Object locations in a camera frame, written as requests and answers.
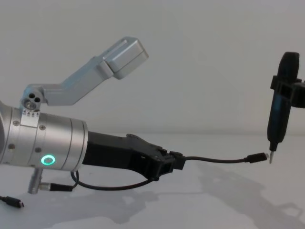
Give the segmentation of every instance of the black mount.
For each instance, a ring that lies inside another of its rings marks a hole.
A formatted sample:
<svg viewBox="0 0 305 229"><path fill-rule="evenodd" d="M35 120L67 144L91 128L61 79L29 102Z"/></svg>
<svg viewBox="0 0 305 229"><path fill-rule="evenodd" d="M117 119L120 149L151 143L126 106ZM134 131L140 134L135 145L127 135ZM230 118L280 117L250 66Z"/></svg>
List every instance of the black mount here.
<svg viewBox="0 0 305 229"><path fill-rule="evenodd" d="M297 78L299 54L286 52L280 62L279 72L271 82L271 89L282 96L292 107L305 108L305 82Z"/></svg>
<svg viewBox="0 0 305 229"><path fill-rule="evenodd" d="M117 137L89 132L84 165L123 168L135 171L148 180L183 169L185 157L181 153L167 152L136 135Z"/></svg>

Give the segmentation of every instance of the wall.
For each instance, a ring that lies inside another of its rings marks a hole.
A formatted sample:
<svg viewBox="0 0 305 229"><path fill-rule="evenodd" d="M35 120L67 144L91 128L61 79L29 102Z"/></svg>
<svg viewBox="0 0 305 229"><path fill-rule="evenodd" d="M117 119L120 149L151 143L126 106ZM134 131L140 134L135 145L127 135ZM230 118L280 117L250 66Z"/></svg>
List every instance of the wall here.
<svg viewBox="0 0 305 229"><path fill-rule="evenodd" d="M302 0L2 0L0 98L59 83L123 36L149 60L72 107L44 107L100 132L266 133L285 51L305 62ZM305 133L293 110L289 133Z"/></svg>

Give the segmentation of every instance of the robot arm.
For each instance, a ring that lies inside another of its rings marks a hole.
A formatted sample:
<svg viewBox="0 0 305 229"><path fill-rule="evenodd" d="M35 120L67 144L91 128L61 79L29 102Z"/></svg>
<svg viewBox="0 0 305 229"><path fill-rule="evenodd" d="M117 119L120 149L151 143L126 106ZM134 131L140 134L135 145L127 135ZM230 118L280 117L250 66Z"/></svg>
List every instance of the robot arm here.
<svg viewBox="0 0 305 229"><path fill-rule="evenodd" d="M28 192L38 189L71 191L77 184L89 187L74 176L82 164L133 170L147 181L183 169L186 160L214 163L259 162L267 159L265 153L238 160L219 160L197 156L184 157L167 152L135 135L116 137L89 132L82 120L41 113L40 106L73 105L110 77L122 79L148 55L136 38L125 37L100 56L93 57L61 84L30 84L24 91L20 108L0 102L0 164L34 168ZM72 172L74 186L41 183L44 169ZM124 190L126 187L97 190Z"/></svg>

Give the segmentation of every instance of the screw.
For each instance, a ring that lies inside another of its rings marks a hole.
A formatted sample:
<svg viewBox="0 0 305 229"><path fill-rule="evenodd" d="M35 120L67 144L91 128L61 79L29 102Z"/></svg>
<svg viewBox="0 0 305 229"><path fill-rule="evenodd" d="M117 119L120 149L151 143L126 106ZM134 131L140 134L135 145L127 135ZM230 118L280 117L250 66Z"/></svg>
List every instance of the screw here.
<svg viewBox="0 0 305 229"><path fill-rule="evenodd" d="M29 110L34 110L36 108L36 104L32 103L31 101L26 101L24 103L25 108L29 109Z"/></svg>
<svg viewBox="0 0 305 229"><path fill-rule="evenodd" d="M161 161L157 155L154 156L157 161Z"/></svg>
<svg viewBox="0 0 305 229"><path fill-rule="evenodd" d="M14 144L9 144L9 149L10 150L13 150L13 149L15 149L16 148L16 146L14 145Z"/></svg>
<svg viewBox="0 0 305 229"><path fill-rule="evenodd" d="M14 122L13 122L13 125L14 125L14 126L19 126L19 124L20 124L20 122L18 122L18 121L14 121Z"/></svg>

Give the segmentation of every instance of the black cable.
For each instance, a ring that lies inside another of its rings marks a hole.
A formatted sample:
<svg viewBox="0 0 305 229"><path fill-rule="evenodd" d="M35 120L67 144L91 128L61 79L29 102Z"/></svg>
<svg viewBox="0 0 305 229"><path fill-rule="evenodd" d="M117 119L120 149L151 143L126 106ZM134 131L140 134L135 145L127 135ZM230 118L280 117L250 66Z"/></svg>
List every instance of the black cable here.
<svg viewBox="0 0 305 229"><path fill-rule="evenodd" d="M237 159L237 160L220 160L220 159L212 159L200 156L187 156L185 157L186 161L195 160L195 161L206 161L212 163L224 163L224 164L235 164L235 163L243 163L245 159Z"/></svg>
<svg viewBox="0 0 305 229"><path fill-rule="evenodd" d="M71 177L75 181L75 184L74 184L75 186L80 185L82 187L86 187L86 188L93 189L93 190L98 190L98 191L123 191L123 190L128 190L128 189L134 189L134 188L137 188L137 187L141 187L141 186L144 186L144 185L147 185L147 184L153 182L152 180L146 180L146 181L140 182L138 184L120 186L120 187L93 186L93 185L88 185L88 184L80 182L79 172L76 171L75 173L76 173L76 177L74 175L74 172L71 172Z"/></svg>
<svg viewBox="0 0 305 229"><path fill-rule="evenodd" d="M78 170L76 171L76 179L74 181L75 181L75 184L72 186L72 189L75 189L76 186L78 186L78 183L80 181L80 174L78 173Z"/></svg>
<svg viewBox="0 0 305 229"><path fill-rule="evenodd" d="M243 162L255 163L255 162L265 161L267 160L267 155L265 153L251 154L245 158L237 159L237 160L220 160L220 159L212 159L201 156L186 156L184 159L186 161L195 160L195 161L206 161L212 163L235 164L235 163L243 163Z"/></svg>

